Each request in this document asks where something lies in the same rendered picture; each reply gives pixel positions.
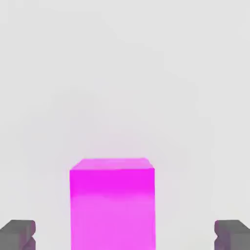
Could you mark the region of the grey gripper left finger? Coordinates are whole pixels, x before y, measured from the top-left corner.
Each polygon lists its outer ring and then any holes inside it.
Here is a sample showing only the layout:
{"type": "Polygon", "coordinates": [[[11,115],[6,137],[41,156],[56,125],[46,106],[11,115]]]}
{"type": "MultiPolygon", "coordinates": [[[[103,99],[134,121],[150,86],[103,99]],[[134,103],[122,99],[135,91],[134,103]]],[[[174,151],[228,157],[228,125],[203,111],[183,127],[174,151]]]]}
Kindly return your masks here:
{"type": "Polygon", "coordinates": [[[0,250],[36,250],[34,220],[10,220],[0,229],[0,250]]]}

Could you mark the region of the small magenta cube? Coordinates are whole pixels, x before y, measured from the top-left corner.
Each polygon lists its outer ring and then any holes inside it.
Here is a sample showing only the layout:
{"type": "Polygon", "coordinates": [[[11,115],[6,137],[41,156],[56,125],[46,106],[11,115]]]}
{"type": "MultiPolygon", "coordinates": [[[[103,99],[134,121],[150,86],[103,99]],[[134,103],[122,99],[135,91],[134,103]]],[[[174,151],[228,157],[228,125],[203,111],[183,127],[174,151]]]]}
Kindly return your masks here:
{"type": "Polygon", "coordinates": [[[148,159],[83,159],[69,181],[71,250],[156,250],[148,159]]]}

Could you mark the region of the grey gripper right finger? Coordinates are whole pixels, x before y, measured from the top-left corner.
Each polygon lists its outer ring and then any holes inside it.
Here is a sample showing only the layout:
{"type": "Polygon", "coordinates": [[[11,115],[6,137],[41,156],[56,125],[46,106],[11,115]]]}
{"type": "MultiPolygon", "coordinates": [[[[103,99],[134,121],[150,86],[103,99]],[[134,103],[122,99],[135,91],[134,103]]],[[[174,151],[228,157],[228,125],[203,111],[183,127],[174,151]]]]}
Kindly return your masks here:
{"type": "Polygon", "coordinates": [[[216,220],[214,250],[250,250],[250,229],[240,220],[216,220]]]}

